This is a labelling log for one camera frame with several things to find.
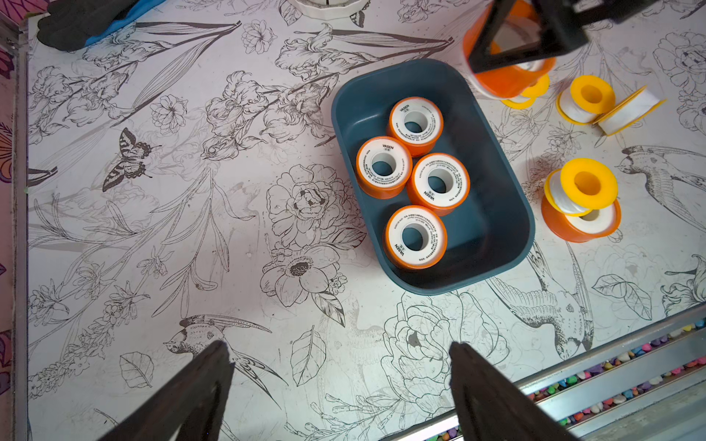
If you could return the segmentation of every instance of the butterfly illustration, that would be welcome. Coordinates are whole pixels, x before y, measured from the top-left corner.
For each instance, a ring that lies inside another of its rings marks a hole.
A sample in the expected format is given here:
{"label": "butterfly illustration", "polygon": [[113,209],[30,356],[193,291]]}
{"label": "butterfly illustration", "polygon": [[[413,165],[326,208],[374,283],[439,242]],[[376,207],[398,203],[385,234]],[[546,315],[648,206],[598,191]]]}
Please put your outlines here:
{"label": "butterfly illustration", "polygon": [[145,175],[145,164],[141,159],[145,159],[152,152],[152,147],[147,143],[138,143],[135,135],[127,128],[120,133],[120,162],[106,176],[103,181],[103,192],[115,187],[123,179],[135,179]]}

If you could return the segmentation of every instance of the white tape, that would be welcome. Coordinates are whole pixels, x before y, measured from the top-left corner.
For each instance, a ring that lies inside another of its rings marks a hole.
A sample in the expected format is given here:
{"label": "white tape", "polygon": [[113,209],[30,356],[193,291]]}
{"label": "white tape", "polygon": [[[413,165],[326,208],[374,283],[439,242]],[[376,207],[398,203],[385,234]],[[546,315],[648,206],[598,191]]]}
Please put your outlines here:
{"label": "white tape", "polygon": [[643,89],[631,101],[624,105],[620,103],[618,107],[622,107],[615,113],[611,113],[607,118],[599,120],[598,125],[601,126],[603,132],[607,135],[613,135],[641,119],[660,102],[660,98],[655,97],[649,90]]}
{"label": "white tape", "polygon": [[593,210],[585,216],[566,216],[576,229],[588,234],[600,234],[613,226],[616,221],[616,206]]}
{"label": "white tape", "polygon": [[598,116],[598,114],[592,114],[589,111],[581,109],[578,104],[576,104],[576,101],[574,101],[571,97],[570,88],[562,91],[561,98],[559,99],[559,106],[561,106],[561,111],[563,111],[566,116],[580,123],[589,123],[595,120],[596,116]]}
{"label": "white tape", "polygon": [[[441,130],[439,110],[424,98],[407,98],[398,102],[390,115],[395,136],[408,144],[427,144],[436,138]],[[416,123],[421,132],[408,129],[406,123]]]}
{"label": "white tape", "polygon": [[[373,164],[385,162],[392,173],[382,176],[373,170]],[[374,138],[361,147],[358,155],[360,179],[378,188],[392,188],[404,183],[412,172],[412,162],[406,148],[387,137]]]}
{"label": "white tape", "polygon": [[551,175],[549,180],[549,191],[551,197],[554,198],[554,203],[559,207],[559,210],[566,215],[580,215],[586,213],[588,208],[582,207],[569,199],[568,195],[561,186],[561,170]]}
{"label": "white tape", "polygon": [[[408,248],[402,240],[402,232],[406,228],[416,229],[421,234],[419,250]],[[429,265],[446,251],[446,237],[440,219],[414,205],[402,208],[390,218],[385,241],[390,252],[410,267]]]}
{"label": "white tape", "polygon": [[[437,193],[429,185],[429,178],[441,179],[446,186],[446,192]],[[469,182],[466,169],[458,159],[449,155],[432,153],[417,162],[414,169],[414,187],[419,196],[429,205],[435,207],[451,207],[468,195]]]}

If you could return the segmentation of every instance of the bird illustration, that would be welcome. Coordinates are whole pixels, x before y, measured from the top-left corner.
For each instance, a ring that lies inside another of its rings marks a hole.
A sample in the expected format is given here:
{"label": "bird illustration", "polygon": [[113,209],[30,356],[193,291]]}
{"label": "bird illustration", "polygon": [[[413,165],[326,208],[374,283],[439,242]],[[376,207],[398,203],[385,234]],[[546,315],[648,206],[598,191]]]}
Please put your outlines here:
{"label": "bird illustration", "polygon": [[253,370],[253,367],[269,372],[280,380],[285,381],[284,378],[280,377],[274,370],[263,362],[233,349],[233,346],[230,345],[223,335],[223,330],[225,328],[233,326],[254,327],[256,329],[272,333],[272,331],[266,327],[247,320],[241,320],[239,318],[209,314],[187,317],[179,322],[179,325],[184,328],[177,332],[167,343],[164,343],[167,349],[169,349],[169,352],[174,354],[185,354],[186,352],[191,352],[194,356],[196,356],[214,340],[222,340],[228,344],[230,349],[230,362],[234,365],[234,367],[241,373],[247,375],[250,380],[253,380],[255,384],[265,391],[270,398],[272,398],[270,391],[268,391],[265,383],[263,383],[263,381],[258,377],[258,374]]}
{"label": "bird illustration", "polygon": [[486,282],[508,307],[510,312],[526,325],[534,328],[542,325],[554,326],[554,346],[556,353],[567,360],[576,354],[579,345],[588,351],[593,344],[593,312],[588,299],[588,290],[583,280],[583,274],[576,261],[576,256],[567,243],[573,274],[576,279],[576,292],[564,289],[549,272],[546,259],[534,242],[527,255],[527,261],[532,266],[541,291],[522,292],[510,286],[497,277],[491,277]]}
{"label": "bird illustration", "polygon": [[618,165],[620,171],[627,174],[644,173],[647,177],[645,188],[650,196],[684,222],[701,231],[706,231],[706,225],[696,220],[689,209],[674,195],[674,183],[672,182],[676,179],[706,191],[706,178],[681,171],[664,158],[664,155],[668,153],[701,157],[706,157],[706,155],[659,145],[634,145],[623,149],[623,153],[628,157]]}

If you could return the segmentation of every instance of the spool hole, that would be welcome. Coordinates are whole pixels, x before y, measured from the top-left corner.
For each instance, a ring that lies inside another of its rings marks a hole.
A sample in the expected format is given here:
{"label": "spool hole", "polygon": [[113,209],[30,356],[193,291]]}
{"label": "spool hole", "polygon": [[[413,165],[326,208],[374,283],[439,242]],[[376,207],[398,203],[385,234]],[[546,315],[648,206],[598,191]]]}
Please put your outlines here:
{"label": "spool hole", "polygon": [[448,170],[434,169],[427,178],[429,186],[437,193],[446,193],[453,187],[453,176]]}
{"label": "spool hole", "polygon": [[409,224],[402,230],[402,243],[412,251],[419,251],[429,243],[429,234],[422,225]]}
{"label": "spool hole", "polygon": [[587,215],[583,215],[583,216],[579,216],[579,217],[585,221],[588,221],[588,222],[594,221],[594,220],[598,219],[598,210],[593,210],[590,213],[588,213]]}
{"label": "spool hole", "polygon": [[583,99],[593,104],[598,104],[603,99],[601,91],[596,86],[591,86],[590,84],[581,88],[581,96]]}
{"label": "spool hole", "polygon": [[578,172],[574,178],[574,183],[579,191],[585,195],[597,195],[601,190],[601,181],[598,180],[596,175],[588,171]]}
{"label": "spool hole", "polygon": [[405,127],[412,133],[421,133],[429,126],[426,116],[420,111],[412,110],[405,115]]}
{"label": "spool hole", "polygon": [[389,153],[381,152],[373,156],[373,171],[380,176],[389,176],[397,167],[395,158]]}

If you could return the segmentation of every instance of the tape roll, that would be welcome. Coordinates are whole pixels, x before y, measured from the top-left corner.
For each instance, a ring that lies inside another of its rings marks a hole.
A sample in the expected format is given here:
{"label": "tape roll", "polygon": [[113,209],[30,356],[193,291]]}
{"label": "tape roll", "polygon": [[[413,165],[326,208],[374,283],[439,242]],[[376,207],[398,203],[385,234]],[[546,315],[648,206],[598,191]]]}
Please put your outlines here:
{"label": "tape roll", "polygon": [[586,126],[598,115],[613,109],[616,96],[610,84],[593,75],[582,75],[571,82],[556,99],[556,109],[568,122]]}
{"label": "tape roll", "polygon": [[620,226],[623,215],[616,199],[612,205],[593,210],[584,217],[571,217],[556,211],[545,196],[542,198],[542,217],[558,237],[565,241],[582,243],[610,236]]}
{"label": "tape roll", "polygon": [[643,86],[596,122],[606,135],[615,135],[647,116],[665,101],[651,93],[647,86]]}
{"label": "tape roll", "polygon": [[544,195],[555,210],[568,216],[585,216],[617,199],[618,181],[600,162],[577,158],[547,176]]}
{"label": "tape roll", "polygon": [[[392,170],[382,175],[373,169],[376,162],[384,162]],[[407,148],[396,139],[378,136],[366,141],[355,162],[360,188],[378,199],[390,199],[399,195],[412,173],[412,157]]]}
{"label": "tape roll", "polygon": [[[444,182],[444,193],[432,189],[429,185],[431,177]],[[413,204],[427,207],[438,216],[446,216],[463,204],[470,188],[468,171],[458,159],[446,153],[431,153],[414,166],[407,183],[407,195]]]}
{"label": "tape roll", "polygon": [[[421,246],[413,250],[402,240],[405,229],[421,234]],[[446,228],[439,216],[419,205],[402,207],[392,215],[385,228],[385,251],[398,267],[423,270],[438,263],[446,252]]]}
{"label": "tape roll", "polygon": [[511,109],[528,109],[538,97],[549,90],[549,75],[543,75],[537,82],[523,90],[517,97],[504,99],[502,103]]}
{"label": "tape roll", "polygon": [[[414,123],[420,131],[407,127]],[[443,117],[438,107],[421,97],[405,98],[395,104],[390,112],[388,135],[400,141],[412,157],[431,151],[443,131]]]}

